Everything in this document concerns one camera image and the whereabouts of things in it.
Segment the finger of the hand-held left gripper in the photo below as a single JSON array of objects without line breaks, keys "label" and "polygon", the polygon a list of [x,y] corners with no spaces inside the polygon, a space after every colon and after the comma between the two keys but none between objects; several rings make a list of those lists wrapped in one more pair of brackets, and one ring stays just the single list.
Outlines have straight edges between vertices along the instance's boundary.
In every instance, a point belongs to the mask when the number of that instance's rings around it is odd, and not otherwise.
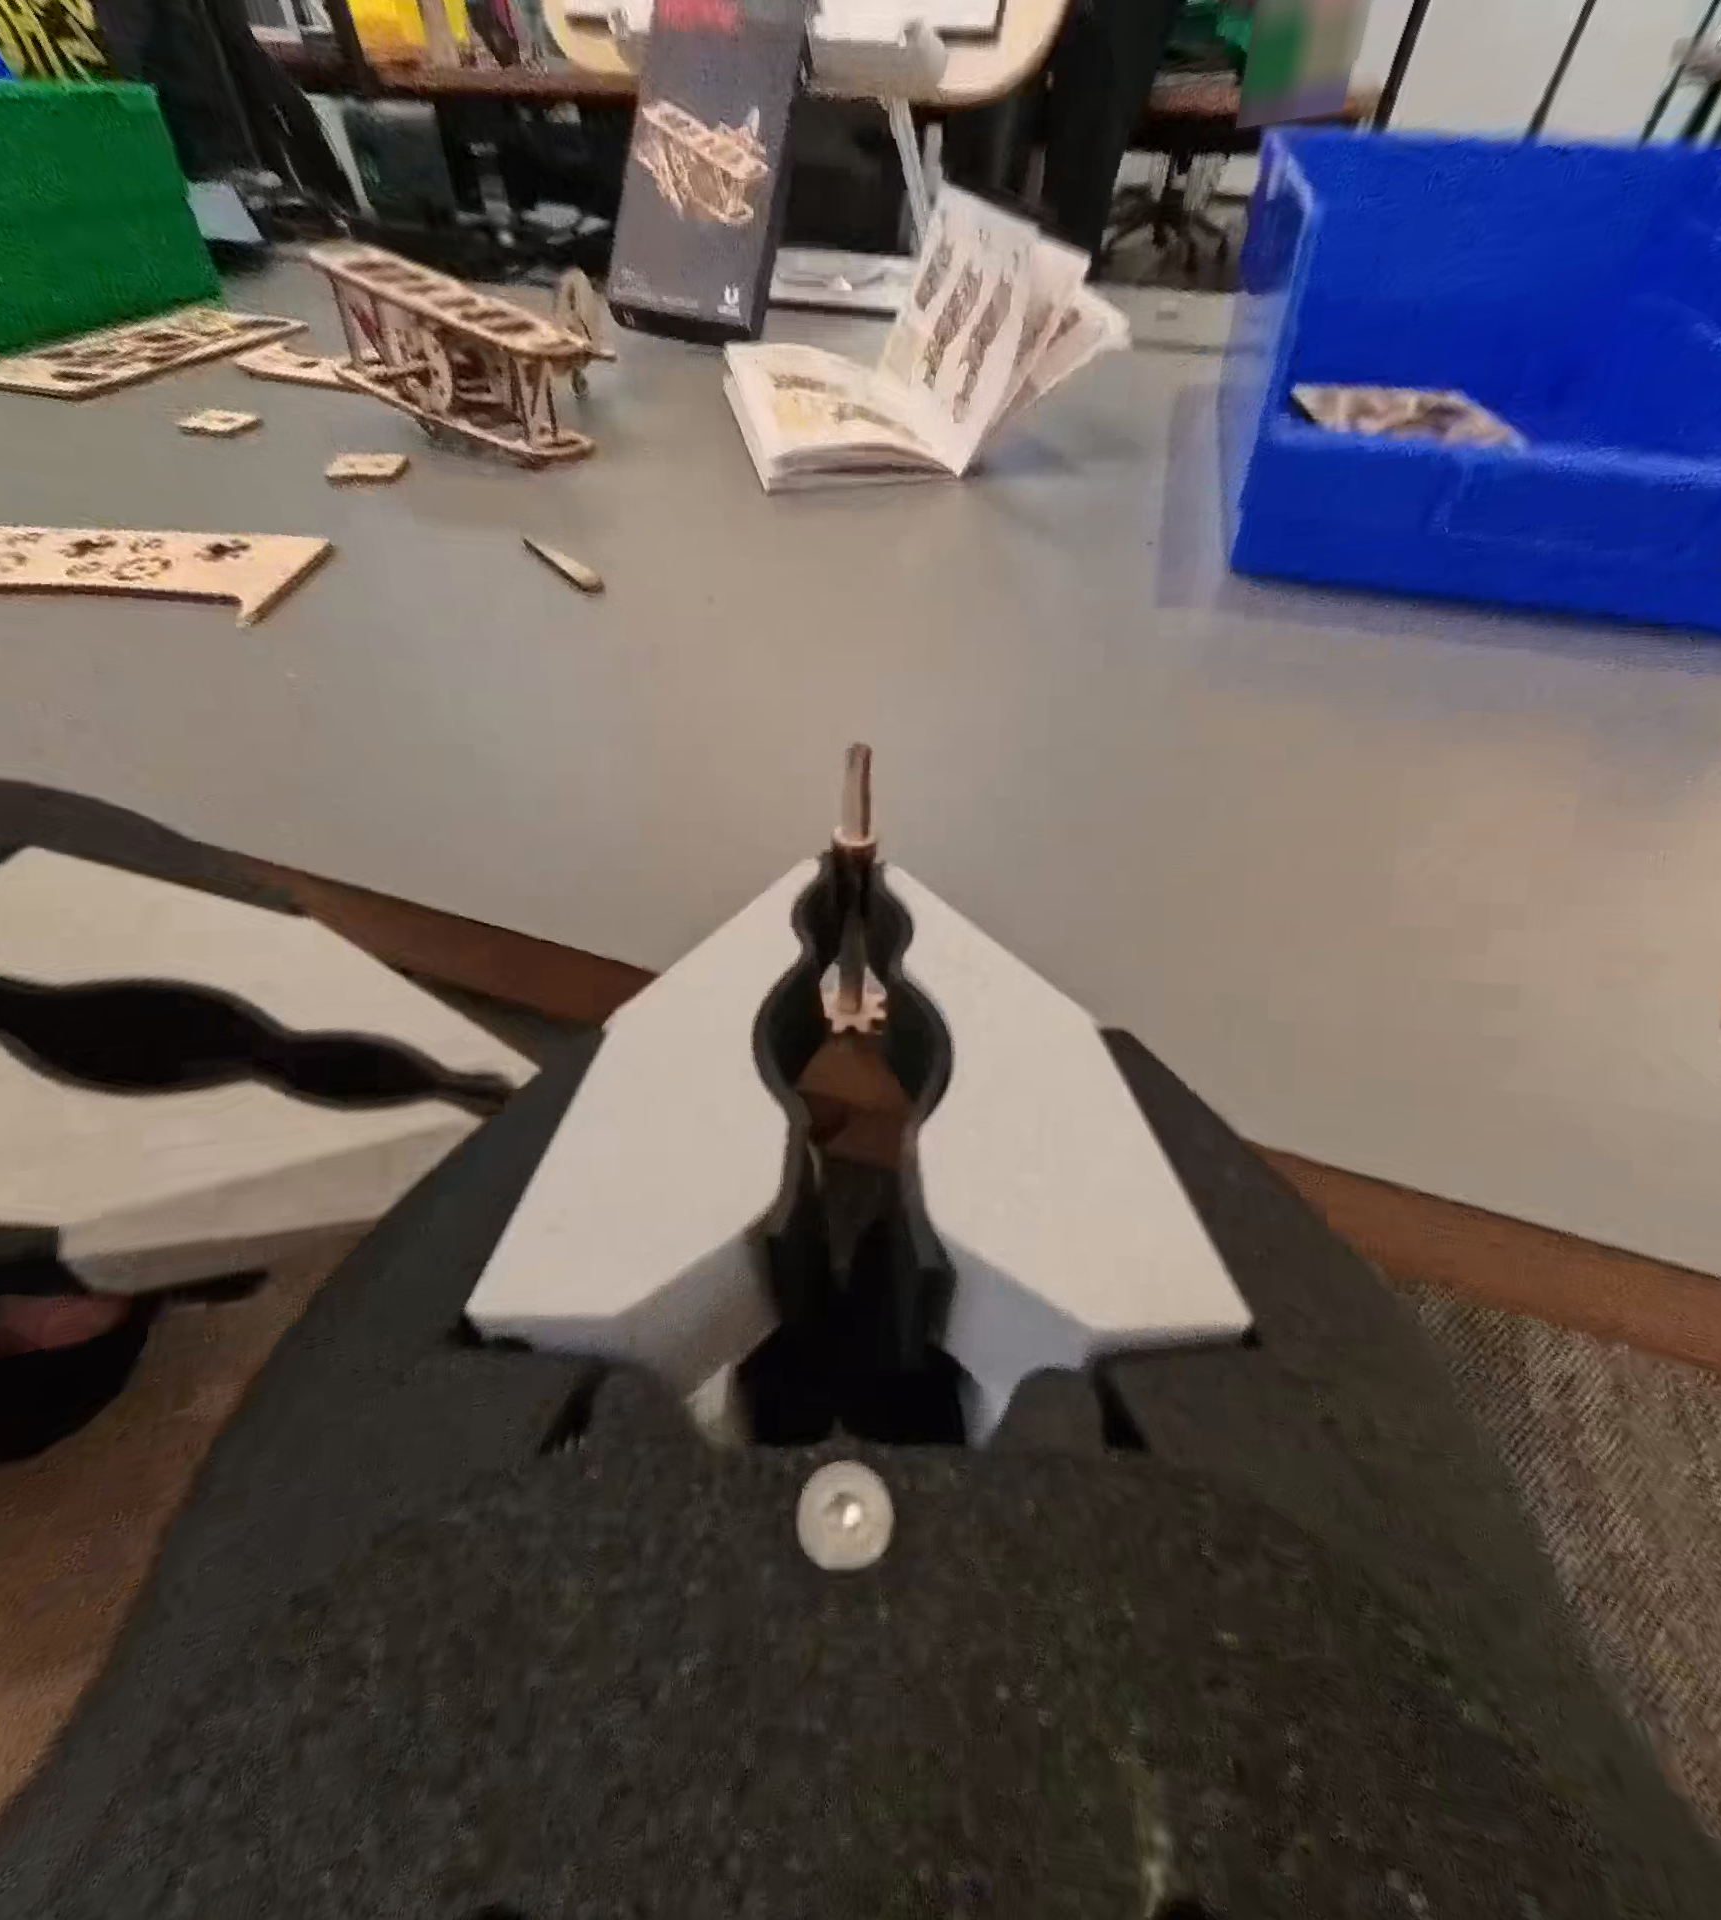
[{"label": "finger of the hand-held left gripper", "polygon": [[116,1093],[509,1103],[538,1072],[309,917],[48,849],[0,862],[0,1041]]},{"label": "finger of the hand-held left gripper", "polygon": [[0,1043],[0,1274],[56,1268],[101,1295],[244,1274],[378,1222],[479,1122],[436,1095],[98,1092]]}]

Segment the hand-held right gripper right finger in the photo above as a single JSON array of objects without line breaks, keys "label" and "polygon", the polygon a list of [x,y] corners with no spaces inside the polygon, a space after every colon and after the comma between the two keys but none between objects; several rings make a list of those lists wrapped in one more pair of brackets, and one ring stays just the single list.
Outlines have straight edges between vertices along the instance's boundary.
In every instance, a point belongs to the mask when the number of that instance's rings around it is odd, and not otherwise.
[{"label": "hand-held right gripper right finger", "polygon": [[910,922],[902,976],[950,1049],[917,1171],[969,1443],[1028,1379],[1243,1340],[1254,1315],[1098,1022],[910,873],[882,885]]}]

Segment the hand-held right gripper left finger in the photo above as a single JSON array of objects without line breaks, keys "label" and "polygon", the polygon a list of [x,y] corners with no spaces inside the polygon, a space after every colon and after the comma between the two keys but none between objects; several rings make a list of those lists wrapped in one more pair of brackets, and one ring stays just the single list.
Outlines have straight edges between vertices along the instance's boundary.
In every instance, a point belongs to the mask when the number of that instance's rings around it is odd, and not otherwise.
[{"label": "hand-held right gripper left finger", "polygon": [[714,1438],[776,1331],[770,1240],[812,1168],[799,1079],[829,1034],[829,960],[799,861],[614,1011],[466,1303],[536,1354],[632,1366]]}]

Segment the small wooden gear axle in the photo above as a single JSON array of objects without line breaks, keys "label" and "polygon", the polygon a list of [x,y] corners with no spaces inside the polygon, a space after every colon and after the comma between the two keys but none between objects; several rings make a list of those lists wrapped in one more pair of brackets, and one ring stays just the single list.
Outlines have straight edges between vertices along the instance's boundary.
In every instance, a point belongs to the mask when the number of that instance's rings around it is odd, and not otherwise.
[{"label": "small wooden gear axle", "polygon": [[869,949],[876,833],[873,753],[864,740],[854,740],[845,754],[840,812],[827,858],[838,905],[838,949],[822,984],[829,1037],[873,1040],[887,1018],[887,988]]}]

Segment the grey desk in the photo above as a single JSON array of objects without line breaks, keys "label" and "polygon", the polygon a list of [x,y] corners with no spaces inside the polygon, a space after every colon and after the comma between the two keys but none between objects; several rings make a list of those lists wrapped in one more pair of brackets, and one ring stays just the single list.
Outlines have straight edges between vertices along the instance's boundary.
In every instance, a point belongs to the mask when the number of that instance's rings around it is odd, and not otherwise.
[{"label": "grey desk", "polygon": [[965,483],[767,496],[625,334],[549,472],[233,367],[0,393],[0,521],[337,548],[250,629],[0,594],[0,778],[665,970],[862,739],[887,858],[1247,1138],[1721,1276],[1721,641],[1228,576],[1228,309],[1128,308]]}]

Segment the person's left hand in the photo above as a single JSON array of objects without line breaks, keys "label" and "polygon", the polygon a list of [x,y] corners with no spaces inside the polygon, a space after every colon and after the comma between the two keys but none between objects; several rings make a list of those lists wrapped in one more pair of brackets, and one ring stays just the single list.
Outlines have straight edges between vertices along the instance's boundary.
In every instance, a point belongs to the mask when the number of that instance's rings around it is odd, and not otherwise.
[{"label": "person's left hand", "polygon": [[60,1354],[126,1327],[130,1302],[98,1295],[0,1295],[0,1362]]}]

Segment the long wooden parts sheet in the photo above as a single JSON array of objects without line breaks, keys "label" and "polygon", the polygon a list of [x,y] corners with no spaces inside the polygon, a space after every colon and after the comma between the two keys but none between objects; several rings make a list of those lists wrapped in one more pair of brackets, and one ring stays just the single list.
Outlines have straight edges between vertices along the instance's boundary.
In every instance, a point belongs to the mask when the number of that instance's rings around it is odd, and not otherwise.
[{"label": "long wooden parts sheet", "polygon": [[218,604],[248,629],[335,559],[335,543],[0,525],[0,594],[117,594]]}]

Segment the green plastic box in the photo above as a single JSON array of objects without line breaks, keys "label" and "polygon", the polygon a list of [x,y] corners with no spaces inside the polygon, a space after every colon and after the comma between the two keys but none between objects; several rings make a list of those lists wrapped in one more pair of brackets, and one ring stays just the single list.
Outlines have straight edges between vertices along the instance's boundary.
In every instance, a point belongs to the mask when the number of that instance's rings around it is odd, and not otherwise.
[{"label": "green plastic box", "polygon": [[222,292],[154,89],[0,81],[0,355]]}]

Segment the wooden biplane model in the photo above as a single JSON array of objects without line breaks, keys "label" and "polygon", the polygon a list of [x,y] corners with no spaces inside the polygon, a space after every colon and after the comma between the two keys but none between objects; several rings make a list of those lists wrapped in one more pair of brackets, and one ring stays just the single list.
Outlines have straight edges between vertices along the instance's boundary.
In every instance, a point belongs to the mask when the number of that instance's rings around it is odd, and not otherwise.
[{"label": "wooden biplane model", "polygon": [[560,417],[558,395],[585,398],[590,367],[614,361],[585,272],[570,268],[550,306],[529,308],[359,242],[313,245],[304,258],[342,318],[337,379],[347,393],[519,468],[595,457],[597,440]]}]

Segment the open instruction booklet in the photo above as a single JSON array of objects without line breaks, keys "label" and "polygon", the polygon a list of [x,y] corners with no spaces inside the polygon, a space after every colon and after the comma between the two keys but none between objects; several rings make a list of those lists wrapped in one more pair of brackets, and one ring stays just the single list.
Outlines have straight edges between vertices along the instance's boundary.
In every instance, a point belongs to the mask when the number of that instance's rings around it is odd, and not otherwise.
[{"label": "open instruction booklet", "polygon": [[965,480],[1007,424],[1129,347],[1129,318],[1089,268],[1028,215],[945,182],[869,367],[799,344],[724,351],[761,491]]}]

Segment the blue plastic bin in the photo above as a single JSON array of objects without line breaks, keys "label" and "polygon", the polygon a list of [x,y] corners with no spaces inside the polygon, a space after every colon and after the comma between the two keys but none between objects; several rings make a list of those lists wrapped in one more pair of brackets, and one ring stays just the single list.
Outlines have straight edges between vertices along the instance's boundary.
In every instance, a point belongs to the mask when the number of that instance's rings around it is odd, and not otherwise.
[{"label": "blue plastic bin", "polygon": [[[1530,445],[1333,437],[1298,382]],[[1233,572],[1721,638],[1721,146],[1269,131],[1218,434]]]}]

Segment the dark model kit box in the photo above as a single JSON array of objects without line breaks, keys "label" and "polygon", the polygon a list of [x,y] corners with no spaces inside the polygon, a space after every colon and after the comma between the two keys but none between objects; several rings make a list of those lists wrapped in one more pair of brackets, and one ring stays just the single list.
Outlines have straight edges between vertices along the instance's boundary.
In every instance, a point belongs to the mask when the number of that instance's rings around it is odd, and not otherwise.
[{"label": "dark model kit box", "polygon": [[809,71],[805,2],[660,2],[636,71],[608,306],[705,346],[761,334]]}]

